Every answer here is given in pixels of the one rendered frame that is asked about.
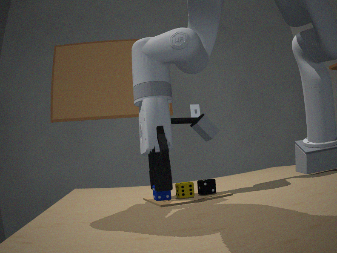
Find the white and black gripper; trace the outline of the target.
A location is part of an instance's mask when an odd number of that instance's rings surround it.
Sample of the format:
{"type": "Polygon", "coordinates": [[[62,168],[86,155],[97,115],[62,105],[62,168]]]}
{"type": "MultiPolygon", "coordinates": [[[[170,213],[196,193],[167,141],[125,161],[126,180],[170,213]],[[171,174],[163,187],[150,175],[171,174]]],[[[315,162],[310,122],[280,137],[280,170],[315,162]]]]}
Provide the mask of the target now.
{"type": "Polygon", "coordinates": [[[173,189],[169,152],[173,136],[169,104],[173,99],[158,95],[136,99],[139,107],[140,153],[149,157],[151,189],[157,192],[173,189]]]}

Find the black die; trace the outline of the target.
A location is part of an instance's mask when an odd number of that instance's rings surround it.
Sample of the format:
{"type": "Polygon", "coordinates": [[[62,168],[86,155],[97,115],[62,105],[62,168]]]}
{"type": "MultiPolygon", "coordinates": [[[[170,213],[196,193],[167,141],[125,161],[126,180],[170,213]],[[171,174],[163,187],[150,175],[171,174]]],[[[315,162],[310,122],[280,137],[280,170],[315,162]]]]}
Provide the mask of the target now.
{"type": "Polygon", "coordinates": [[[215,179],[205,179],[197,181],[198,194],[208,195],[216,193],[216,181],[215,179]]]}

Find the tan flat mat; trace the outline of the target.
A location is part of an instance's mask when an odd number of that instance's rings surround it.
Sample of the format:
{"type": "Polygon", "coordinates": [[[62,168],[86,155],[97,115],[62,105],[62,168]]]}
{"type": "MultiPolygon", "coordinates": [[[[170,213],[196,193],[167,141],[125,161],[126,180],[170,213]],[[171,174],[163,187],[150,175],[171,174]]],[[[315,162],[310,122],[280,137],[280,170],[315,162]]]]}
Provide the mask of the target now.
{"type": "Polygon", "coordinates": [[[148,201],[152,204],[155,204],[159,207],[168,207],[168,206],[175,206],[175,205],[182,205],[182,204],[189,204],[195,203],[200,201],[207,201],[227,196],[232,196],[233,193],[223,193],[223,192],[216,192],[213,194],[208,195],[200,195],[198,192],[194,192],[194,197],[188,198],[178,198],[176,195],[171,195],[171,200],[163,200],[163,201],[156,201],[154,197],[143,198],[145,201],[148,201]]]}

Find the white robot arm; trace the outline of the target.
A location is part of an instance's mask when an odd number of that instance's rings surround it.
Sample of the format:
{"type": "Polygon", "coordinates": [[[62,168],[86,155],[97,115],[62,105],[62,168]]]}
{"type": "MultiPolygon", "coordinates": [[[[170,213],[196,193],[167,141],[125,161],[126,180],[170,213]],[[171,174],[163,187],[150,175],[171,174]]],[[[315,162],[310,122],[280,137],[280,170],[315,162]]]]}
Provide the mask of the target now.
{"type": "MultiPolygon", "coordinates": [[[[132,46],[134,101],[148,96],[172,97],[169,65],[187,74],[207,66],[217,38],[224,0],[187,0],[188,27],[139,39],[132,46]]],[[[328,0],[274,0],[291,27],[312,23],[292,41],[306,110],[307,138],[312,148],[337,144],[334,97],[330,74],[323,62],[337,59],[337,19],[328,0]]],[[[171,124],[190,126],[207,142],[220,131],[204,114],[171,118],[171,124]]]]}

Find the blue die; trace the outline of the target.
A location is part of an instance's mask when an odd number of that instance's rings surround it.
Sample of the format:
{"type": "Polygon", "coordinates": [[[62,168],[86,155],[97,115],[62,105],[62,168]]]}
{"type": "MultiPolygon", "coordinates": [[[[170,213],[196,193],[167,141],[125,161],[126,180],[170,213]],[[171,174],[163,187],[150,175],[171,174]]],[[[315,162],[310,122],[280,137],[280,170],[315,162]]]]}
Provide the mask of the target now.
{"type": "Polygon", "coordinates": [[[162,191],[162,192],[157,192],[155,191],[154,185],[152,186],[153,188],[153,196],[156,201],[163,201],[163,200],[171,200],[171,191],[162,191]]]}

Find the yellow die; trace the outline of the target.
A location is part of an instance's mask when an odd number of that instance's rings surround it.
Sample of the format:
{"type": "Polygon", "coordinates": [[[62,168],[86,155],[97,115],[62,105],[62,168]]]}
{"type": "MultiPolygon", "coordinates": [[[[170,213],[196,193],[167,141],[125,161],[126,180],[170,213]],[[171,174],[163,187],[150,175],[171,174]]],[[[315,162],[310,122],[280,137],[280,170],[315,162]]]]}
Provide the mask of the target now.
{"type": "Polygon", "coordinates": [[[193,182],[181,182],[176,183],[176,196],[178,198],[194,197],[194,183],[193,182]]]}

